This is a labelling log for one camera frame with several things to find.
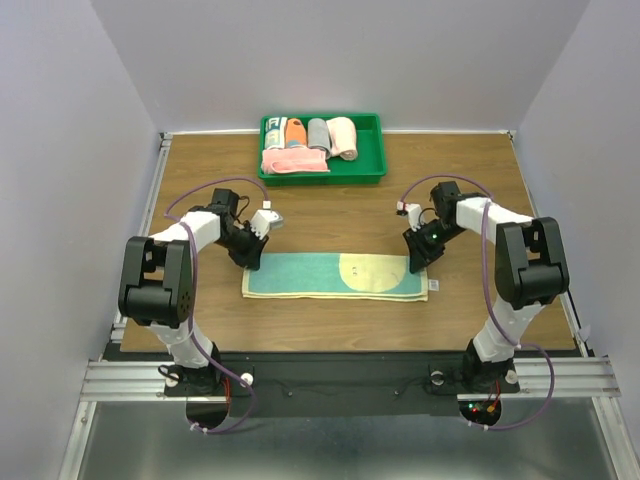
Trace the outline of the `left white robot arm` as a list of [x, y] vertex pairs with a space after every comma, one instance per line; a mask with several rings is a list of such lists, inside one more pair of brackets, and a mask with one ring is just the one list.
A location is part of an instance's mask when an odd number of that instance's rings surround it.
[[220, 353], [196, 325], [196, 261], [219, 245], [237, 266], [256, 271], [271, 230], [282, 216], [265, 200], [253, 217], [239, 220], [241, 196], [216, 188], [206, 206], [194, 206], [165, 230], [130, 238], [124, 251], [118, 309], [153, 332], [173, 358], [159, 368], [166, 395], [210, 396], [228, 385]]

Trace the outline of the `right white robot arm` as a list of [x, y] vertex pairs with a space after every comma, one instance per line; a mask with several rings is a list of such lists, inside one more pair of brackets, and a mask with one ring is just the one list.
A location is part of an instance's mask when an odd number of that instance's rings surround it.
[[570, 283], [561, 231], [551, 217], [533, 218], [498, 205], [483, 186], [460, 191], [458, 175], [441, 175], [430, 192], [435, 214], [424, 221], [423, 209], [400, 198], [396, 212], [408, 220], [403, 238], [409, 269], [421, 273], [440, 259], [447, 242], [473, 231], [481, 246], [482, 288], [488, 318], [469, 342], [453, 380], [467, 391], [505, 380], [521, 338], [532, 320]]

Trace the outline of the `yellow green towel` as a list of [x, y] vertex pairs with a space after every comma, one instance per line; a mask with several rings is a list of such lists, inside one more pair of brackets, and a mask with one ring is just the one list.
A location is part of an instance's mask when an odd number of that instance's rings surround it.
[[245, 298], [355, 299], [426, 302], [439, 282], [409, 271], [401, 255], [267, 253], [242, 279]]

